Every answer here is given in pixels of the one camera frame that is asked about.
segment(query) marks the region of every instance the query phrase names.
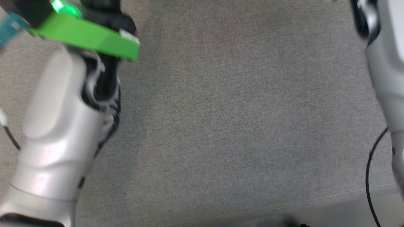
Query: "green plastic part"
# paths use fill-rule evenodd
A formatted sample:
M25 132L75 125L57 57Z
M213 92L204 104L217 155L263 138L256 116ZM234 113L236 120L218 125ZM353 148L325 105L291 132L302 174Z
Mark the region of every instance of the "green plastic part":
M139 43L122 37L118 32L101 25L56 12L38 29L27 29L38 36L99 53L137 60Z

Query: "gray fabric surface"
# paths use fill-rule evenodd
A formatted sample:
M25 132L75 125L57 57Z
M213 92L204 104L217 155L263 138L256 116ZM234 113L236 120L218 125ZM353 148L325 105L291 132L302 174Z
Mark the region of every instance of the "gray fabric surface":
M385 126L342 0L123 0L140 60L124 62L121 127L77 226L201 226L364 195ZM22 35L0 57L0 106L21 120L58 45ZM370 185L391 189L391 148ZM17 152L0 133L0 196Z

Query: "green led light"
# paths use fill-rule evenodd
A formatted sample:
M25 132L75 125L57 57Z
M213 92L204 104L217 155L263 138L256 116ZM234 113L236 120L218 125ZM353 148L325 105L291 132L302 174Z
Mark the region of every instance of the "green led light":
M74 4L64 3L61 0L54 0L52 6L57 13L64 13L77 18L83 18L83 14L81 14L79 8Z
M65 5L63 4L63 2L61 2L60 0L54 0L54 1L52 2L52 6L53 6L53 9L54 9L57 13L59 13L59 11L60 11L63 7L65 7Z

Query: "black cable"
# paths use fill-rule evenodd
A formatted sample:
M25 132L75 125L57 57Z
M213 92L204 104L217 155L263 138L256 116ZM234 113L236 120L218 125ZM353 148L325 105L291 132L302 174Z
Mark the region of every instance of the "black cable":
M106 142L108 142L108 140L115 134L115 132L118 129L119 122L120 122L119 114L121 113L121 88L119 88L119 90L118 90L118 100L115 101L115 104L116 104L116 107L115 106L111 107L112 109L114 109L116 111L115 115L113 116L114 117L114 124L112 125L112 128L108 132L105 139L98 143L98 147L97 147L97 150L95 151L94 158L96 158L98 156L98 154L100 153L100 151L101 151L102 147L104 146L104 144Z
M7 126L3 126L3 128L4 128L4 131L6 131L7 136L10 138L11 142L14 144L15 148L17 148L17 150L20 150L21 147L15 140L14 136L11 134L10 129Z
M380 140L383 138L383 136L386 134L386 132L389 129L386 127L386 129L379 135L379 137L377 138L376 142L373 144L372 150L369 153L369 159L368 159L368 164L366 166L366 178L365 178L365 184L366 184L366 196L368 197L368 203L369 203L369 208L370 211L372 212L372 216L373 219L376 222L377 227L381 227L379 220L377 219L375 210L373 209L373 205L372 205L372 199L370 198L370 190L369 190L369 170L370 170L370 162L372 161L373 158L373 153L376 150L377 145L379 144Z

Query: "white cable tie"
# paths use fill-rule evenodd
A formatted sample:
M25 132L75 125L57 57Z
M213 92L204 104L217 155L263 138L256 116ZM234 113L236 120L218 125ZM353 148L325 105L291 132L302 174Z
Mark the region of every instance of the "white cable tie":
M106 118L105 118L105 120L104 120L104 124L103 124L103 126L102 126L102 131L103 131L103 133L106 133L106 132L108 132L111 128L112 128L112 126L115 124L115 121L114 121L114 116L111 114L111 115L108 115Z
M0 108L0 124L4 127L7 127L7 115Z
M138 45L140 45L140 41L139 38L134 36L133 34L131 34L130 32L127 32L123 29L119 29L119 34L121 34L122 37L127 38L129 40L134 41L135 43L137 43Z

